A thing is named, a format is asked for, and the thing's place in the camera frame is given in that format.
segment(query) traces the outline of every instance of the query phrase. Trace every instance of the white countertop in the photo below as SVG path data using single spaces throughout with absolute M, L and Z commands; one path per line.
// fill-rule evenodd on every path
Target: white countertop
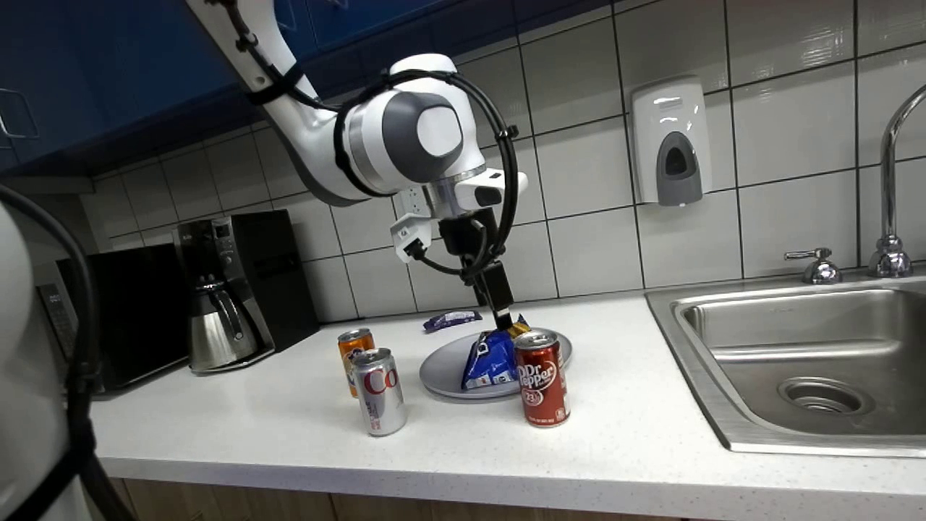
M 711 433 L 644 297 L 521 306 L 575 344 L 573 417 L 531 427 L 517 400 L 446 403 L 423 359 L 490 322 L 423 335 L 367 322 L 393 346 L 407 425 L 367 438 L 335 335 L 238 372 L 173 371 L 93 409 L 112 477 L 689 517 L 926 517 L 926 461 L 731 455 Z

